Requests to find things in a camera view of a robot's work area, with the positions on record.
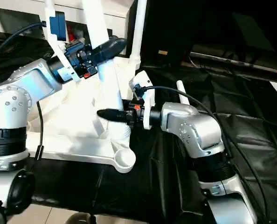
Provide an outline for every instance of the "white pole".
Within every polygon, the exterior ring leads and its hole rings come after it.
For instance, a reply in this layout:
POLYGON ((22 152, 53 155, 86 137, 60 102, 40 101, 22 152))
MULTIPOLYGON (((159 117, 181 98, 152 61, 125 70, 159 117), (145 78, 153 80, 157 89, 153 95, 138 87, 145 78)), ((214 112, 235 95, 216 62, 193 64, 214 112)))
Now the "white pole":
MULTIPOLYGON (((92 48, 109 40, 103 9, 100 0, 83 0, 83 10, 88 27, 92 48)), ((107 106, 111 109, 123 110, 121 93, 113 60, 97 65, 98 75, 106 92, 107 106)))
MULTIPOLYGON (((177 89, 178 89, 178 90, 180 90, 181 92, 186 93, 186 92, 185 92, 185 89, 184 89, 183 82, 182 82, 181 80, 178 80, 178 81, 176 82, 176 84, 177 84, 177 89)), ((179 94, 179 98, 180 98, 180 103, 189 105, 189 100, 188 100, 187 97, 182 96, 182 95, 179 94)))
POLYGON ((136 64, 136 70, 140 67, 140 48, 142 46, 145 13, 147 0, 138 0, 137 15, 135 19, 135 28, 132 43, 132 52, 130 62, 136 64))

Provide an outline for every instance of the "black tarp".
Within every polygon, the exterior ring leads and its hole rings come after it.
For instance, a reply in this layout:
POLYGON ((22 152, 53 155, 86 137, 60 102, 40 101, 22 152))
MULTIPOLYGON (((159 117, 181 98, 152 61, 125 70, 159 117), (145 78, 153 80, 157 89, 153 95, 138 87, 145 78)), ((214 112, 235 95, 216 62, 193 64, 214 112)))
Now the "black tarp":
MULTIPOLYGON (((48 57, 46 53, 52 52, 46 42, 36 39, 19 38, 14 45, 15 48, 0 57, 1 79, 13 69, 39 57, 48 57)), ((185 67, 145 65, 143 68, 154 85, 175 88, 176 81, 181 79, 187 93, 230 126, 263 180, 272 221, 277 223, 277 92, 271 84, 185 67)), ((172 93, 156 91, 156 102, 164 101, 178 102, 179 99, 172 93)), ((195 172, 189 170, 189 158, 182 143, 158 128, 133 130, 130 143, 137 160, 127 174, 120 174, 108 165, 41 160, 35 167, 34 203, 156 224, 202 223, 204 198, 195 172)), ((261 199, 246 163, 234 147, 231 151, 261 199)))

